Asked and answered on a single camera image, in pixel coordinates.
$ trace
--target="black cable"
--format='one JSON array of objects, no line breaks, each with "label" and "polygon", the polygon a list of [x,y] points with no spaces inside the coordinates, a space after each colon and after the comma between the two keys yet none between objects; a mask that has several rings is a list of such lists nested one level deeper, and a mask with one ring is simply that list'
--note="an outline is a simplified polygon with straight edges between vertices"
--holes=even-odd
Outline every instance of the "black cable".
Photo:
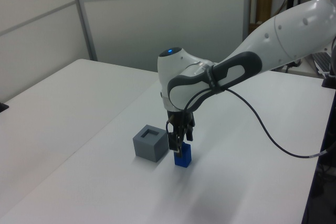
[{"label": "black cable", "polygon": [[181,119],[181,122],[180,122],[180,140],[181,140],[182,137],[183,137],[183,134],[182,134],[182,125],[183,125],[183,121],[184,121],[185,112],[186,112],[186,110],[188,109],[190,103],[192,103],[192,101],[193,101],[197,96],[199,96],[199,95],[202,94],[203,92],[206,92],[206,91],[209,91],[209,90],[211,90],[211,88],[203,89],[203,90],[201,90],[200,92],[196,93],[193,97],[191,97],[191,99],[188,101],[187,105],[184,107],[184,110],[183,110],[183,112],[182,112],[182,119]]},{"label": "black cable", "polygon": [[335,43],[335,40],[336,40],[336,36],[335,36],[334,39],[332,40],[331,51],[334,49],[334,43]]},{"label": "black cable", "polygon": [[278,147],[280,150],[282,150],[283,152],[287,153],[290,156],[293,157],[297,157],[297,158],[313,158],[313,157],[320,157],[324,154],[327,154],[328,152],[330,152],[332,149],[334,149],[336,147],[336,142],[334,142],[329,148],[325,149],[324,151],[314,154],[314,155],[309,155],[309,156],[302,156],[302,155],[296,155],[293,154],[287,150],[285,150],[284,148],[282,148],[280,145],[277,144],[277,142],[275,142],[275,140],[271,137],[271,135],[268,133],[264,123],[262,122],[260,116],[258,115],[257,111],[243,98],[241,97],[239,94],[237,94],[236,92],[230,90],[230,89],[226,89],[228,92],[234,94],[236,97],[238,97],[239,99],[241,99],[243,102],[245,102],[245,104],[253,111],[254,115],[257,117],[259,123],[261,124],[261,127],[264,129],[266,135],[268,136],[268,138],[272,141],[272,143],[275,144],[276,147]]}]

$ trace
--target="gray floor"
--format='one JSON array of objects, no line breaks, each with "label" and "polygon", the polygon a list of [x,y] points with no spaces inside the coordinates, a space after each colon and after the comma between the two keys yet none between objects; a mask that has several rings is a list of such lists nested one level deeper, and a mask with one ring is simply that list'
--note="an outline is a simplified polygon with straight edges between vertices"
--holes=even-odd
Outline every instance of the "gray floor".
[{"label": "gray floor", "polygon": [[336,224],[336,180],[334,176],[325,175],[323,181],[319,181],[319,185],[323,185],[323,194],[317,197],[310,197],[308,200],[308,222],[307,215],[303,218],[304,224]]}]

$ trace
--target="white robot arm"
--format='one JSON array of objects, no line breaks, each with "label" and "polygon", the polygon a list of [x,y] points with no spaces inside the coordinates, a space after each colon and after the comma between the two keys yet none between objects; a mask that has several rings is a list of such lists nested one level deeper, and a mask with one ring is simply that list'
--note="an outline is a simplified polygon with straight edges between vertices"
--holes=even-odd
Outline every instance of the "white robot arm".
[{"label": "white robot arm", "polygon": [[174,126],[170,149],[180,152],[183,137],[192,140],[193,114],[208,97],[252,76],[318,51],[331,51],[336,35],[336,8],[313,0],[271,18],[220,63],[171,48],[158,58],[161,96]]}]

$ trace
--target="hollow gray cube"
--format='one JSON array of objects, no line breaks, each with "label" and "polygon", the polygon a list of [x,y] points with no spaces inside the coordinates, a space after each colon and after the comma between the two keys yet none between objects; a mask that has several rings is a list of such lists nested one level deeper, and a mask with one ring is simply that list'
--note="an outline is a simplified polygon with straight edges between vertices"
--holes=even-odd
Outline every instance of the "hollow gray cube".
[{"label": "hollow gray cube", "polygon": [[168,151],[168,138],[165,130],[146,125],[133,138],[136,156],[157,162]]}]

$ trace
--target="blue block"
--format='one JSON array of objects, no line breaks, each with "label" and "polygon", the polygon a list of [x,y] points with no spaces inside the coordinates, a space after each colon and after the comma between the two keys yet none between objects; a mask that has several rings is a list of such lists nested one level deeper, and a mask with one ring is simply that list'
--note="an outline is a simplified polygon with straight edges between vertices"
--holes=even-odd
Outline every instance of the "blue block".
[{"label": "blue block", "polygon": [[191,162],[191,146],[182,142],[182,157],[177,157],[174,153],[175,165],[187,168]]}]

